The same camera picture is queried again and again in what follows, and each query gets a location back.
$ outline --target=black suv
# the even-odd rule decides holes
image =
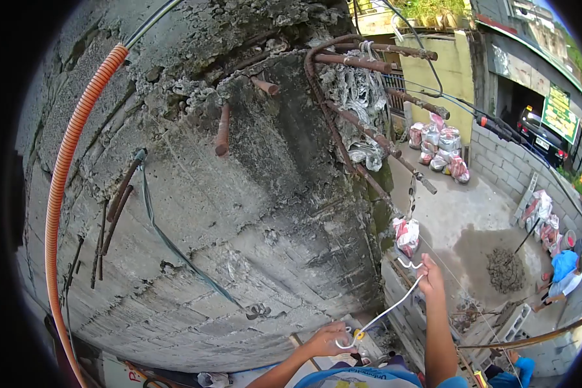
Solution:
[[[518,129],[552,167],[562,166],[569,156],[567,154],[569,143],[556,131],[542,123],[541,118],[533,113],[529,106],[520,115]]]

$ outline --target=white rope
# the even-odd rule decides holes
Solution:
[[[410,261],[409,265],[405,265],[403,263],[403,261],[401,261],[401,259],[399,259],[399,261],[401,262],[401,264],[405,267],[405,268],[419,268],[421,265],[423,265],[422,263],[420,263],[418,265],[418,267],[414,267],[413,264]],[[375,318],[373,318],[373,320],[371,322],[368,322],[362,329],[360,329],[360,331],[357,332],[357,334],[354,336],[354,340],[351,342],[351,344],[349,344],[348,346],[342,346],[340,343],[338,343],[338,339],[336,340],[336,346],[338,346],[341,349],[351,349],[356,345],[356,341],[358,339],[358,337],[360,337],[360,334],[364,333],[373,323],[377,322],[381,317],[383,317],[384,315],[388,314],[393,308],[395,308],[396,306],[399,306],[399,304],[401,304],[401,302],[403,302],[405,299],[407,299],[408,296],[410,296],[411,292],[414,291],[414,288],[416,288],[416,286],[418,285],[418,282],[420,282],[420,279],[423,278],[424,275],[420,275],[418,277],[418,279],[416,279],[416,283],[414,283],[413,286],[411,286],[410,290],[407,291],[407,294],[405,294],[405,296],[403,298],[401,298],[401,300],[399,300],[397,303],[395,303],[394,305],[388,307],[388,309],[384,312],[382,312],[380,315],[377,315]]]
[[[420,237],[420,239],[422,239],[425,242],[425,244],[429,247],[429,249],[433,252],[433,254],[442,262],[442,264],[444,265],[444,267],[450,272],[450,274],[452,275],[452,277],[455,279],[455,282],[457,282],[457,284],[459,285],[459,287],[461,287],[461,290],[463,290],[466,293],[466,295],[468,295],[468,298],[473,299],[472,296],[468,293],[468,291],[466,291],[466,289],[464,288],[464,286],[461,283],[459,283],[459,280],[457,279],[457,276],[455,276],[455,274],[452,273],[452,271],[450,270],[450,268],[448,268],[448,265],[446,265],[446,263],[444,262],[444,260],[442,260],[442,258],[433,250],[433,248],[431,247],[431,245],[429,245],[429,243],[427,243],[427,241],[422,236],[420,236],[420,235],[418,235],[418,236]],[[476,304],[473,304],[473,305],[477,309],[477,311],[479,312],[479,314],[481,315],[481,318],[487,324],[487,327],[489,328],[489,330],[491,330],[491,333],[493,334],[494,338],[496,338],[496,341],[498,343],[502,343],[502,341],[500,341],[500,339],[498,338],[498,335],[496,334],[496,332],[494,331],[494,329],[491,327],[491,325],[489,324],[489,322],[485,318],[485,315],[483,315],[483,312],[477,307]],[[506,359],[509,361],[509,364],[511,364],[511,367],[513,368],[513,373],[514,373],[515,377],[518,378],[518,382],[520,383],[520,387],[521,388],[524,388],[524,386],[522,385],[522,382],[520,380],[520,377],[518,376],[518,373],[515,370],[515,365],[513,365],[513,363],[511,362],[511,359],[509,358],[509,355],[506,353],[506,350],[504,348],[502,348],[502,351],[504,352],[504,355],[506,356]]]

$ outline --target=crumbling concrete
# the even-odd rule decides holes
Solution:
[[[44,304],[49,182],[70,114],[104,56],[161,3],[80,6],[26,99],[17,141],[27,172],[26,244],[18,259],[25,286]],[[63,200],[59,288],[78,235],[85,237],[70,288],[75,336],[148,366],[229,372],[284,359],[292,332],[381,306],[379,236],[389,212],[333,157],[303,70],[307,43],[350,31],[346,4],[324,3],[184,1],[132,48],[84,128]],[[280,47],[287,51],[277,54]],[[262,52],[271,54],[233,73]],[[256,88],[255,74],[280,93]],[[230,152],[219,158],[213,143],[223,102],[231,106]],[[259,306],[256,319],[162,243],[146,215],[140,172],[103,259],[103,281],[89,287],[100,203],[141,147],[158,226],[241,306]],[[383,170],[380,182],[392,188]]]

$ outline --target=rope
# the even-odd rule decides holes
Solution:
[[[149,185],[146,182],[145,164],[144,163],[140,164],[138,168],[140,169],[140,171],[142,171],[142,191],[143,196],[145,198],[146,214],[148,215],[149,220],[151,220],[151,225],[153,226],[159,237],[162,239],[164,244],[175,254],[175,256],[183,260],[194,272],[201,276],[201,278],[206,283],[208,283],[211,286],[211,288],[219,292],[222,296],[224,296],[226,299],[232,302],[235,306],[243,310],[243,307],[231,296],[231,294],[228,293],[228,291],[220,287],[212,278],[210,278],[207,274],[205,274],[198,267],[196,267],[194,263],[192,263],[192,261],[188,259],[186,255],[183,254],[183,252],[181,252],[177,248],[177,246],[166,236],[166,234],[162,232],[162,230],[155,224],[155,214],[153,214],[153,208],[151,206],[151,194],[149,192]]]

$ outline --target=concrete floor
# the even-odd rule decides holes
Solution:
[[[530,237],[520,250],[526,276],[520,291],[499,293],[491,286],[487,272],[487,253],[495,247],[515,250],[526,237],[524,230],[509,224],[517,207],[513,199],[474,172],[467,185],[460,185],[450,176],[419,164],[420,151],[404,145],[402,152],[437,189],[437,194],[431,195],[418,184],[413,217],[420,223],[421,243],[413,261],[419,263],[421,253],[429,253],[440,265],[449,311],[470,302],[469,297],[487,311],[525,298],[527,303],[537,304],[534,284],[541,282],[541,273],[551,268],[551,259],[534,238]],[[391,197],[396,206],[405,210],[409,207],[410,173],[395,159],[389,158],[388,162],[395,181]],[[539,318],[555,325],[560,311],[560,306],[550,306]]]

